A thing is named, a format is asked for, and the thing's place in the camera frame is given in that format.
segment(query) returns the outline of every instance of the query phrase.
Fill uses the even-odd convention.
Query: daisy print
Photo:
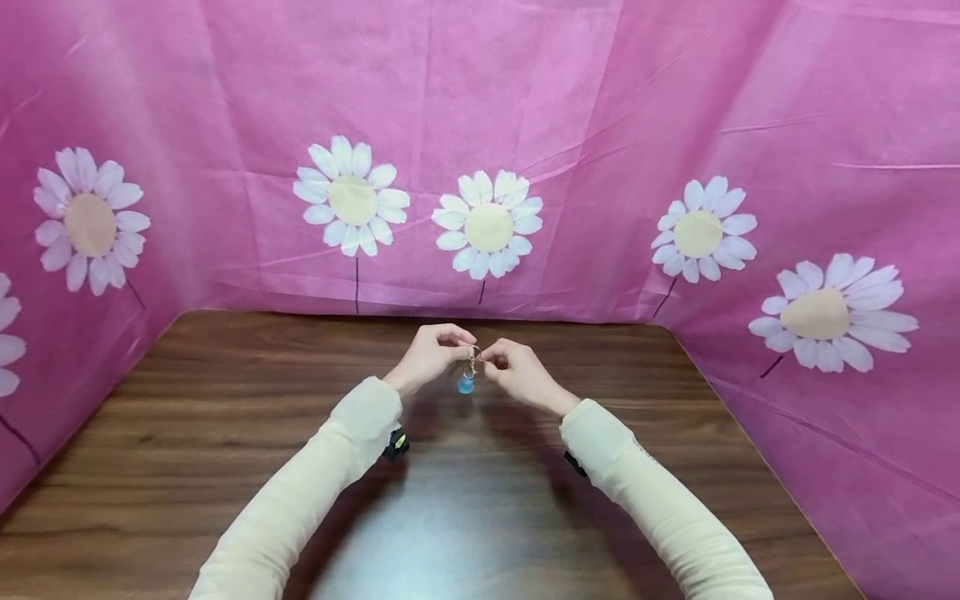
[[[23,340],[4,333],[20,314],[20,300],[8,296],[10,286],[10,278],[0,273],[0,397],[9,396],[20,385],[20,378],[7,367],[27,351]]]
[[[377,243],[394,243],[391,224],[406,223],[410,196],[390,186],[396,179],[392,164],[372,166],[370,145],[351,146],[342,135],[334,135],[330,149],[310,146],[313,167],[297,170],[294,194],[310,204],[303,220],[324,225],[324,242],[340,247],[345,256],[362,249],[376,256]]]
[[[40,258],[49,273],[66,269],[66,287],[77,292],[89,280],[101,296],[107,285],[122,288],[125,269],[139,262],[150,226],[147,215],[128,210],[143,198],[143,190],[124,181],[124,170],[113,160],[99,167],[86,148],[56,153],[59,173],[41,168],[34,201],[49,217],[36,229],[36,241],[46,251]]]
[[[533,246],[525,236],[540,231],[543,200],[527,198],[530,182],[501,170],[496,181],[484,171],[457,180],[460,196],[443,194],[433,222],[446,231],[437,247],[453,256],[453,269],[482,280],[487,274],[503,277]]]
[[[876,261],[836,254],[827,271],[804,261],[795,271],[777,276],[783,296],[773,296],[760,309],[767,314],[750,330],[774,352],[793,351],[808,369],[843,372],[844,365],[867,372],[874,367],[871,350],[907,352],[901,334],[919,327],[910,315],[889,310],[903,295],[896,267],[875,269]]]
[[[690,283],[703,276],[720,279],[720,268],[739,271],[756,258],[754,245],[741,236],[756,228],[756,217],[734,214],[747,197],[739,187],[728,189],[727,178],[715,177],[704,188],[693,180],[684,189],[684,200],[673,201],[660,218],[660,235],[651,244],[654,264]]]

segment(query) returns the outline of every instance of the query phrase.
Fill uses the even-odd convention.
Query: pink curtain
[[[186,310],[669,327],[872,598],[960,553],[949,0],[7,0],[0,506]]]

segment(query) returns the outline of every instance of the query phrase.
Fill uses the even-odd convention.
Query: left hand
[[[470,347],[477,339],[469,331],[453,323],[424,325],[400,362],[384,383],[393,387],[401,398],[409,396],[421,385],[444,374],[458,360],[470,358]]]

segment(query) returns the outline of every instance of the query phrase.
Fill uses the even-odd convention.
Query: cream sleeve
[[[772,600],[773,592],[730,531],[593,400],[560,427],[590,482],[633,519],[687,600]]]
[[[376,377],[347,394],[220,537],[190,600],[280,598],[333,501],[387,447],[400,411],[396,390]]]

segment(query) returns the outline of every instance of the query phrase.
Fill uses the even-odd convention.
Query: pink fabric
[[[26,353],[2,367],[19,385],[0,397],[0,506],[39,467],[16,436],[49,459],[186,310],[653,322],[871,598],[960,593],[951,0],[8,0],[4,17],[0,273],[22,308],[3,334]],[[410,197],[377,256],[326,245],[293,193],[340,134]],[[118,162],[151,219],[101,296],[41,266],[37,170],[63,148]],[[543,225],[481,282],[431,216],[500,169],[529,179]],[[746,191],[756,259],[667,276],[658,221],[714,176]],[[748,324],[781,271],[841,252],[897,266],[912,347],[872,350],[868,372],[776,362]]]

